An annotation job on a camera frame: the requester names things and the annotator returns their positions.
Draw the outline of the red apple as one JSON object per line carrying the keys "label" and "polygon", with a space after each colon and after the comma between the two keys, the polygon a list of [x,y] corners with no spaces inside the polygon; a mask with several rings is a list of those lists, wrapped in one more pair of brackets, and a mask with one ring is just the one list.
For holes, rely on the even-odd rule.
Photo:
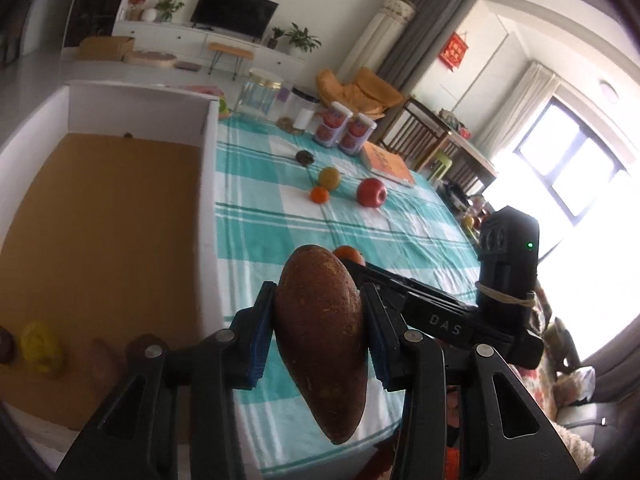
{"label": "red apple", "polygon": [[386,202],[386,185],[377,178],[364,179],[358,185],[356,197],[363,207],[380,208]]}

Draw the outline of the large orange tangerine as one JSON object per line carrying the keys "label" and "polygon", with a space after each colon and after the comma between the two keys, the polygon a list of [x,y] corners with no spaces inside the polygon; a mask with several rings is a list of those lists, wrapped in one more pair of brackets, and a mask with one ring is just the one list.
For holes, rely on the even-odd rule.
{"label": "large orange tangerine", "polygon": [[333,251],[333,255],[336,258],[339,258],[341,261],[349,261],[352,263],[357,263],[360,266],[366,265],[366,260],[364,260],[362,253],[356,249],[355,247],[343,245],[337,247]]}

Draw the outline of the yellow-green pear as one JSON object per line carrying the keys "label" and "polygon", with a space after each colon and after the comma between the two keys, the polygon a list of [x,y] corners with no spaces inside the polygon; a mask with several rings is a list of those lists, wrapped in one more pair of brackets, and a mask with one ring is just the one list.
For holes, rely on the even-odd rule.
{"label": "yellow-green pear", "polygon": [[335,191],[341,184],[341,173],[334,167],[326,167],[318,175],[318,185],[329,192]]}

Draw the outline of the small orange tangerine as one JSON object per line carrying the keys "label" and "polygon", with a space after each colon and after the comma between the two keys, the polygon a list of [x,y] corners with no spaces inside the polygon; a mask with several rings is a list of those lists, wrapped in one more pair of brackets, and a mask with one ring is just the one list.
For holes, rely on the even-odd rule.
{"label": "small orange tangerine", "polygon": [[315,204],[325,204],[330,199],[330,192],[322,186],[315,186],[309,193],[311,201]]}

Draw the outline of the brown mango-shaped fruit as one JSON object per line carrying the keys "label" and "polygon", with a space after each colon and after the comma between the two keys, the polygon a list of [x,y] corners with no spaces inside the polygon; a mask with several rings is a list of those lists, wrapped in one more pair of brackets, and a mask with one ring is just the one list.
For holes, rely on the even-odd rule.
{"label": "brown mango-shaped fruit", "polygon": [[314,420],[335,445],[355,433],[367,399],[359,290],[346,266],[317,245],[295,249],[276,289],[281,359]]}

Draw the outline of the dark brown rotten fruit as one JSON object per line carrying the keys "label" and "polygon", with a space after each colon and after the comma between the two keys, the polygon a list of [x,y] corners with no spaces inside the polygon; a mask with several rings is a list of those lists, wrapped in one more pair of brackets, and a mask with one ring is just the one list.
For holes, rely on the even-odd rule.
{"label": "dark brown rotten fruit", "polygon": [[314,155],[306,150],[298,151],[295,154],[295,160],[300,166],[308,167],[314,163]]}

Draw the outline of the wooden side table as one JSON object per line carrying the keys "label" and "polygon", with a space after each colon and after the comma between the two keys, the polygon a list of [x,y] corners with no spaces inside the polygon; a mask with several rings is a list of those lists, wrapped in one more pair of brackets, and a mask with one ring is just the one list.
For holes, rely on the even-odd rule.
{"label": "wooden side table", "polygon": [[452,161],[445,178],[460,185],[466,194],[484,192],[497,179],[497,170],[492,163],[435,113],[420,105],[416,118],[425,130],[426,147],[416,156],[414,170],[431,166],[435,155],[441,151]]}

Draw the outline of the green plastic stool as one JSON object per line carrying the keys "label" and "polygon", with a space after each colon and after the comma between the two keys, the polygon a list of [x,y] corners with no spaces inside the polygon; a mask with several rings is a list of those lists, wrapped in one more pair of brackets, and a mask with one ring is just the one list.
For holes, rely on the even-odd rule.
{"label": "green plastic stool", "polygon": [[428,182],[441,181],[452,166],[452,160],[443,151],[437,151],[432,161],[432,171],[428,176]]}

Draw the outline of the yellow lemon in box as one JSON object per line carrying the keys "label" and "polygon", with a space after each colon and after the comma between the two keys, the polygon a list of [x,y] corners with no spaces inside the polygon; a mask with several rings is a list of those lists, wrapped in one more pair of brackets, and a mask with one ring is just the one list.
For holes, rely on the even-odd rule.
{"label": "yellow lemon in box", "polygon": [[47,323],[28,323],[21,332],[20,343],[23,359],[32,372],[55,377],[64,370],[64,347]]}

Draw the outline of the orange book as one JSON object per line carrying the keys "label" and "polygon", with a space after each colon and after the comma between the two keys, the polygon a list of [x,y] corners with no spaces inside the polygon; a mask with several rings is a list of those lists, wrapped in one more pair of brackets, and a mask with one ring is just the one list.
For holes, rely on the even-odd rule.
{"label": "orange book", "polygon": [[407,188],[413,188],[416,185],[411,171],[399,155],[370,142],[363,144],[359,155],[363,166],[372,174],[405,185]]}

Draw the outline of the dark wooden chair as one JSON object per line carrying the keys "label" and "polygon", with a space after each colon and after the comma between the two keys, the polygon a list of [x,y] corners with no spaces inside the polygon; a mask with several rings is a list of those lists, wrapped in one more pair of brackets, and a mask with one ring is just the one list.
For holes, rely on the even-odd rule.
{"label": "dark wooden chair", "polygon": [[447,142],[450,128],[415,98],[408,98],[378,144],[420,171]]}

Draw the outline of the right red white can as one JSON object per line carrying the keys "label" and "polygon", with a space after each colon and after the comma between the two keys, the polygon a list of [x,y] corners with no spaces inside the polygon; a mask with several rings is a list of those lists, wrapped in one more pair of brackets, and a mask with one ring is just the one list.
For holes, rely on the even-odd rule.
{"label": "right red white can", "polygon": [[367,115],[358,113],[348,124],[338,148],[349,156],[357,155],[378,124]]}

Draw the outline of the red white can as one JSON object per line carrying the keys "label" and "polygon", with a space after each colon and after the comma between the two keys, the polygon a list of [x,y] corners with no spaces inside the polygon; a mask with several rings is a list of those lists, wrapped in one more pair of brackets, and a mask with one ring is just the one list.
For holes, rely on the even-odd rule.
{"label": "red white can", "polygon": [[332,148],[350,118],[352,118],[352,111],[343,104],[333,101],[322,113],[321,122],[314,132],[314,142],[325,148]]}
{"label": "red white can", "polygon": [[338,148],[349,156],[357,155],[378,124],[367,115],[358,113],[348,124]]}

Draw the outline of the red hanging decoration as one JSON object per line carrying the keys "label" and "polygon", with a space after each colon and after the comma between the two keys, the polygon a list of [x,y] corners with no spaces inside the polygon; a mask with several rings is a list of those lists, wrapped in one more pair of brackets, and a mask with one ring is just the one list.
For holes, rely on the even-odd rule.
{"label": "red hanging decoration", "polygon": [[458,70],[468,49],[469,46],[465,42],[465,35],[460,36],[457,32],[454,32],[442,47],[442,50],[440,50],[439,61],[452,72]]}

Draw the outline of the orange lounge chair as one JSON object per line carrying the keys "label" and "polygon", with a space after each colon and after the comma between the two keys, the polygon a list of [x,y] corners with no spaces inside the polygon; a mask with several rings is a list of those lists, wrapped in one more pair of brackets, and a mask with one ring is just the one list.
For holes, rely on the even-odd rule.
{"label": "orange lounge chair", "polygon": [[339,102],[372,120],[382,119],[390,108],[404,102],[398,90],[367,67],[361,67],[349,84],[339,82],[332,70],[322,70],[316,76],[316,86],[323,106]]}

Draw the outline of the white cardboard box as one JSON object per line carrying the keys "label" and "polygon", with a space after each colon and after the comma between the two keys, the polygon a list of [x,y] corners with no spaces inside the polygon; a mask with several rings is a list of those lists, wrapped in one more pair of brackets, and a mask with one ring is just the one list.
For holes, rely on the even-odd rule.
{"label": "white cardboard box", "polygon": [[[218,98],[73,81],[1,148],[1,474],[56,470],[127,373],[141,336],[171,350],[224,324],[217,282]],[[32,372],[21,332],[47,323],[65,365]]]}

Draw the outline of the left red white can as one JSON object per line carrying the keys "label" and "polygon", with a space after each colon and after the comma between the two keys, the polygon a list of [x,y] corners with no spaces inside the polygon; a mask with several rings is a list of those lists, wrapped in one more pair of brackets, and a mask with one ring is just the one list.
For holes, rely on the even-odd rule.
{"label": "left red white can", "polygon": [[352,111],[343,104],[333,101],[322,113],[321,122],[314,132],[314,142],[325,148],[332,148],[350,118],[352,118]]}

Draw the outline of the teal white plaid tablecloth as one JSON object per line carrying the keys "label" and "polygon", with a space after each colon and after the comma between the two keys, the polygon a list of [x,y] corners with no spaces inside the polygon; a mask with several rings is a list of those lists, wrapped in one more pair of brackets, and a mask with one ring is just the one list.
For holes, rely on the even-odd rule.
{"label": "teal white plaid tablecloth", "polygon": [[[475,298],[477,255],[454,216],[425,182],[393,184],[381,207],[356,199],[366,178],[358,160],[324,148],[308,134],[292,136],[271,122],[235,115],[217,127],[215,234],[220,310],[231,320],[254,304],[265,282],[277,282],[297,248],[324,254],[303,268],[315,289],[335,286],[345,274],[332,256],[341,246],[367,263],[448,292]],[[360,424],[335,445],[314,415],[277,348],[264,377],[236,398],[239,421],[257,469],[267,479],[290,474],[338,478],[357,457],[388,438],[401,420],[404,397],[368,380]]]}

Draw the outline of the white floor air conditioner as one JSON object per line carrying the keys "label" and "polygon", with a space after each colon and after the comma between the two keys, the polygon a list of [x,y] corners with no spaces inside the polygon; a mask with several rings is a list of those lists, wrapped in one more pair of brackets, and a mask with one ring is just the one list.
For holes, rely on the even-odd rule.
{"label": "white floor air conditioner", "polygon": [[384,0],[337,71],[337,79],[351,82],[363,67],[376,72],[415,15],[416,6],[409,0]]}

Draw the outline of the clear jar black lid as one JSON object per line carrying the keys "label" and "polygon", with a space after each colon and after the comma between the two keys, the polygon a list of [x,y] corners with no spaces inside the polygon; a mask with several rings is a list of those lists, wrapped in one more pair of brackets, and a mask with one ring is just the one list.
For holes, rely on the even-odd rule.
{"label": "clear jar black lid", "polygon": [[319,97],[314,90],[293,86],[276,125],[287,133],[301,134],[311,124],[319,104]]}

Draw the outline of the grey curtain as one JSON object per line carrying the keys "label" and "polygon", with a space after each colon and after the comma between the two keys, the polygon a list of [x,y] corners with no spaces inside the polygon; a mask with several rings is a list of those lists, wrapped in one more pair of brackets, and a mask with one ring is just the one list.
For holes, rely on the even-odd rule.
{"label": "grey curtain", "polygon": [[406,92],[414,72],[465,0],[409,0],[416,13],[384,58],[378,72],[395,89]]}

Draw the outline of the green potted plant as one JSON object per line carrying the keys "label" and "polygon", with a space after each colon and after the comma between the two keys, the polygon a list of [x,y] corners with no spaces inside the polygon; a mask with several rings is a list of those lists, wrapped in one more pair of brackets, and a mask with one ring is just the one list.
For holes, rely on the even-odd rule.
{"label": "green potted plant", "polygon": [[311,35],[307,27],[299,27],[295,23],[291,23],[285,37],[288,38],[291,54],[308,54],[322,47],[321,40]]}

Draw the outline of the clear jar gold lid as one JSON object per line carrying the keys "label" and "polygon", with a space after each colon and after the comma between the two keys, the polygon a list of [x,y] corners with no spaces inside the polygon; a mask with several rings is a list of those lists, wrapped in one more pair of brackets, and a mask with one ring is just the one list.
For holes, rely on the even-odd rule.
{"label": "clear jar gold lid", "polygon": [[282,84],[280,76],[261,68],[251,68],[236,101],[235,113],[267,119]]}

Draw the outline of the small potted plant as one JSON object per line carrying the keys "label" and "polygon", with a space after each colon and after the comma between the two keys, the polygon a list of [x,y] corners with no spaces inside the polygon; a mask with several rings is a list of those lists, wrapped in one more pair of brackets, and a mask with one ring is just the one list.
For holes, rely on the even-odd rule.
{"label": "small potted plant", "polygon": [[279,41],[284,36],[284,34],[285,30],[283,28],[274,26],[273,29],[271,29],[271,36],[267,41],[267,48],[274,50],[278,46]]}

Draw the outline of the fruit print tissue pack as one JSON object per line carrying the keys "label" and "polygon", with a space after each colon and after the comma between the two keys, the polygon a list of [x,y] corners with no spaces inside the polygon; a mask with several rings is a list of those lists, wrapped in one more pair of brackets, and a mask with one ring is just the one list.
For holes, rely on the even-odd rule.
{"label": "fruit print tissue pack", "polygon": [[229,118],[231,116],[231,110],[227,103],[225,96],[220,96],[218,98],[219,108],[218,108],[218,118],[220,120]]}

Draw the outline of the black television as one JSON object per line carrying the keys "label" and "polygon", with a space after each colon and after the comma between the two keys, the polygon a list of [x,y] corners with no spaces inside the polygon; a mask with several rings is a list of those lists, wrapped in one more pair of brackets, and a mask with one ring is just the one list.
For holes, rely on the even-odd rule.
{"label": "black television", "polygon": [[262,39],[279,3],[271,0],[198,0],[190,22]]}

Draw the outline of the white tv cabinet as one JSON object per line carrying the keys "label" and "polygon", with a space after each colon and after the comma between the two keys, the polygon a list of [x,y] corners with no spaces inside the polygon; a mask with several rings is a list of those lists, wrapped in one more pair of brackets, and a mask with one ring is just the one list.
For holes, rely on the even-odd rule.
{"label": "white tv cabinet", "polygon": [[306,67],[299,58],[262,44],[175,24],[116,21],[112,35],[134,37],[138,50],[173,54],[180,61],[200,64],[209,73],[222,70],[246,76],[255,67],[292,84]]}

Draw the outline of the brown cardboard box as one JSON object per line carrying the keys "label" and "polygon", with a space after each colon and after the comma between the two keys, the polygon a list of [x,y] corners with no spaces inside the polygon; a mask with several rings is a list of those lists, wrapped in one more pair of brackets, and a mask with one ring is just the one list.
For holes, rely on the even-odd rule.
{"label": "brown cardboard box", "polygon": [[78,58],[83,61],[121,61],[134,48],[134,37],[93,36],[81,41]]}

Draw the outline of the left potted plant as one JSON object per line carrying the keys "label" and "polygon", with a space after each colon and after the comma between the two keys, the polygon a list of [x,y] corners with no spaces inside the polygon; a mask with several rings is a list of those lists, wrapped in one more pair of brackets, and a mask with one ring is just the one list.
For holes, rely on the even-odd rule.
{"label": "left potted plant", "polygon": [[172,17],[184,7],[182,0],[158,0],[154,9],[161,23],[170,22]]}

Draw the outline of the red flower vase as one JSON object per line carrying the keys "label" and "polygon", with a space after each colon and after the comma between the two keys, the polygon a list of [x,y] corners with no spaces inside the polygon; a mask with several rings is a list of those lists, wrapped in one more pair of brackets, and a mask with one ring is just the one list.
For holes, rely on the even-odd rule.
{"label": "red flower vase", "polygon": [[148,0],[128,0],[128,20],[139,21]]}

